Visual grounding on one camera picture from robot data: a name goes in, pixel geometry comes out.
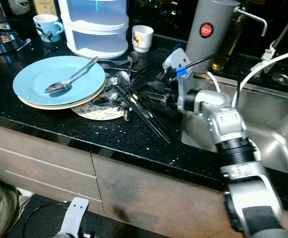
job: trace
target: floral plate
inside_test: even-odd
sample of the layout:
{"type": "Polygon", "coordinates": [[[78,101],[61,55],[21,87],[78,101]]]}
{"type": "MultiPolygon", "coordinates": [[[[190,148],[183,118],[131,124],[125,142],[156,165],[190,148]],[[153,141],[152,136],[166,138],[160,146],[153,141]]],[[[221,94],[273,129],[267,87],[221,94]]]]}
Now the floral plate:
{"type": "Polygon", "coordinates": [[[110,87],[112,84],[116,84],[117,78],[111,77],[107,80],[103,91],[91,101],[84,103],[80,106],[71,108],[79,116],[88,118],[91,120],[112,120],[123,116],[123,110],[118,106],[112,107],[109,103],[99,103],[106,100],[114,99],[118,94],[110,87]]]}

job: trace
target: white cable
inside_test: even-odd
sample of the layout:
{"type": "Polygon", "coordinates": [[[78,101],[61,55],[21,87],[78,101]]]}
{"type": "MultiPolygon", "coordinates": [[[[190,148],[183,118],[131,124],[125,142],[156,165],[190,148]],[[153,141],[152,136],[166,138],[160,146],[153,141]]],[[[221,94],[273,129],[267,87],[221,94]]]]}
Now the white cable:
{"type": "MultiPolygon", "coordinates": [[[[241,85],[240,85],[240,91],[241,89],[244,87],[244,85],[257,73],[259,72],[260,70],[264,69],[265,67],[277,62],[277,61],[280,61],[280,60],[283,60],[285,58],[288,58],[288,53],[284,54],[284,55],[281,55],[281,56],[278,56],[272,60],[269,60],[269,61],[266,61],[264,63],[262,63],[262,65],[258,66],[255,70],[253,70],[251,73],[249,73],[245,78],[244,80],[241,82],[241,85]]],[[[234,108],[235,107],[235,104],[236,104],[236,99],[237,99],[237,93],[234,94],[234,97],[233,97],[233,100],[232,100],[232,107],[234,108]]]]}
{"type": "Polygon", "coordinates": [[[214,76],[212,73],[210,73],[209,71],[208,71],[206,74],[207,74],[207,75],[210,77],[210,79],[214,82],[217,92],[220,93],[219,84],[218,84],[215,76],[214,76]]]}

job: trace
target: kitchen sink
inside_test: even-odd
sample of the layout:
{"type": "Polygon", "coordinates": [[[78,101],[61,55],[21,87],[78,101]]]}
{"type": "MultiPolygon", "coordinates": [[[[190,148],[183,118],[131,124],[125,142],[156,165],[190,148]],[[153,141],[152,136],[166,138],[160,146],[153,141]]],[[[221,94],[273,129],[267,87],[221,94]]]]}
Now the kitchen sink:
{"type": "MultiPolygon", "coordinates": [[[[216,77],[222,92],[233,97],[236,82],[216,77]]],[[[215,90],[213,83],[196,78],[196,89],[215,90]]],[[[288,173],[288,93],[246,85],[240,93],[238,111],[247,125],[248,137],[257,145],[265,167],[288,173]]],[[[205,120],[192,112],[184,115],[182,142],[216,151],[205,120]]]]}

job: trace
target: gray thermos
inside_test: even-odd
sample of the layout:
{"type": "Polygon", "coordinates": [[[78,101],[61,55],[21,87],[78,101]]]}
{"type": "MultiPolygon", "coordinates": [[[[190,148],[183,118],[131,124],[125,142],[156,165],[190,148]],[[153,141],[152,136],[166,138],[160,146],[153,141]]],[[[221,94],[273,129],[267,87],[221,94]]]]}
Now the gray thermos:
{"type": "MultiPolygon", "coordinates": [[[[216,54],[233,20],[236,0],[199,0],[190,32],[186,54],[190,61],[216,54]]],[[[205,73],[212,59],[194,67],[194,72],[205,73]]]]}

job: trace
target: wooden cabinet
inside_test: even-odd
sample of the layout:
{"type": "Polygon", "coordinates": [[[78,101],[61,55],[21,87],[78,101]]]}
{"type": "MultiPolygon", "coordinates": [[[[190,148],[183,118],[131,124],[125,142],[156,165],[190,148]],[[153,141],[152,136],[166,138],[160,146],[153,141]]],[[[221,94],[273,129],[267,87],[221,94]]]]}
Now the wooden cabinet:
{"type": "Polygon", "coordinates": [[[0,148],[95,176],[90,153],[1,126],[0,148]]]}
{"type": "MultiPolygon", "coordinates": [[[[0,127],[0,180],[171,238],[241,238],[221,192],[0,127]]],[[[288,229],[288,212],[284,226],[288,229]]]]}
{"type": "MultiPolygon", "coordinates": [[[[92,154],[105,215],[171,238],[241,238],[221,192],[92,154]]],[[[288,212],[285,212],[288,229],[288,212]]]]}
{"type": "Polygon", "coordinates": [[[58,201],[86,198],[104,215],[90,153],[0,127],[0,180],[58,201]]]}

